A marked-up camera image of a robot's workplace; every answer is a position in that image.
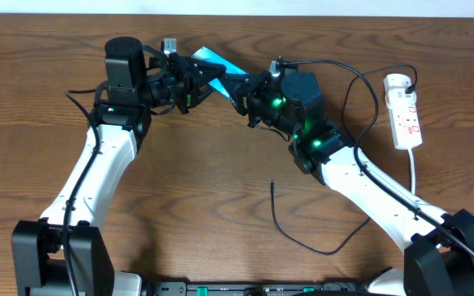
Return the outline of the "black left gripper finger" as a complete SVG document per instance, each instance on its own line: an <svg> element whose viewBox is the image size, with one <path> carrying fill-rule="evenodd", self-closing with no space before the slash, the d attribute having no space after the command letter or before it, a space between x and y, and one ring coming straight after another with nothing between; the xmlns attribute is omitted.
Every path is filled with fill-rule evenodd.
<svg viewBox="0 0 474 296"><path fill-rule="evenodd" d="M187 58L190 64L188 70L188 88L199 89L207 85L210 81L223 76L226 67L223 64L205 62L196 58Z"/></svg>
<svg viewBox="0 0 474 296"><path fill-rule="evenodd" d="M201 88L197 94L197 100L195 105L200 105L212 92L212 88Z"/></svg>

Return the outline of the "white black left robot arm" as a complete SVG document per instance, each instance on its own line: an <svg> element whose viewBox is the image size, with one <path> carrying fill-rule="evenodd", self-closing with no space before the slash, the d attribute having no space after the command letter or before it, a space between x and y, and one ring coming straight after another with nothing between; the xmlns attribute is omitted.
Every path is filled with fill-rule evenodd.
<svg viewBox="0 0 474 296"><path fill-rule="evenodd" d="M174 39L153 49L133 37L105 44L107 78L93 91L86 144L63 189L35 221L12 232L20 295L148 295L151 286L116 271L101 231L124 171L151 120L187 113L211 93L230 64L208 48L180 56Z"/></svg>

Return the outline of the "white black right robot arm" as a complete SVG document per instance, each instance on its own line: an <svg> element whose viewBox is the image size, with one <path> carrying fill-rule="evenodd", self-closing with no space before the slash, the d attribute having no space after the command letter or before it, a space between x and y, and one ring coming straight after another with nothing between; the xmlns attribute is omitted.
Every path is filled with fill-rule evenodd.
<svg viewBox="0 0 474 296"><path fill-rule="evenodd" d="M341 193L369 216L404 256L365 286L367 294L474 295L474 215L451 215L396 182L328 121L313 73L226 74L216 90L248 116L290 136L305 174Z"/></svg>

